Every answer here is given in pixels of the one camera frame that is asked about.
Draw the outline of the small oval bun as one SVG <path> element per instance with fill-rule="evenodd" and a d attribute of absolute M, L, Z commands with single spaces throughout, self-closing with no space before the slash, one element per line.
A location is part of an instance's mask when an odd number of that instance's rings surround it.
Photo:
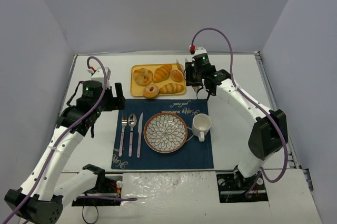
<path fill-rule="evenodd" d="M 182 82 L 184 80 L 183 74 L 179 70 L 171 70 L 170 78 L 175 82 Z"/>

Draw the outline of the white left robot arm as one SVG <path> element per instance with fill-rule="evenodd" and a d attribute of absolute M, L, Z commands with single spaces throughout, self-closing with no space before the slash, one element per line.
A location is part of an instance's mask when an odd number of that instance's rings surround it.
<path fill-rule="evenodd" d="M 61 187 L 56 183 L 75 148 L 88 132 L 92 133 L 102 112 L 122 110 L 125 97 L 121 83 L 115 84 L 117 96 L 106 80 L 80 81 L 82 95 L 75 105 L 68 105 L 56 122 L 53 137 L 38 164 L 22 185 L 10 189 L 5 202 L 12 213 L 8 223 L 18 216 L 32 223 L 56 223 L 69 203 L 87 190 L 98 188 L 105 171 L 88 164 L 74 180 Z"/>

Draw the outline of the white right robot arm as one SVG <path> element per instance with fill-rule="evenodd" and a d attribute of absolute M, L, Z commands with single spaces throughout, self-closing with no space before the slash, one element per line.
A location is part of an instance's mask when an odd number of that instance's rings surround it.
<path fill-rule="evenodd" d="M 197 48 L 192 61 L 185 62 L 188 86 L 200 86 L 209 96 L 218 96 L 251 126 L 248 148 L 236 170 L 244 178 L 258 173 L 265 162 L 279 150 L 287 154 L 288 129 L 282 110 L 273 111 L 239 87 L 226 70 L 216 70 L 207 51 Z"/>

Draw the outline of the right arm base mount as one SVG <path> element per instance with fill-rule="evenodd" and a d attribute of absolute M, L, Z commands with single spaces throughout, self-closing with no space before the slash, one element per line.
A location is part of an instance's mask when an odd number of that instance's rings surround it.
<path fill-rule="evenodd" d="M 262 176 L 244 178 L 236 173 L 217 173 L 217 188 L 220 203 L 268 202 Z"/>

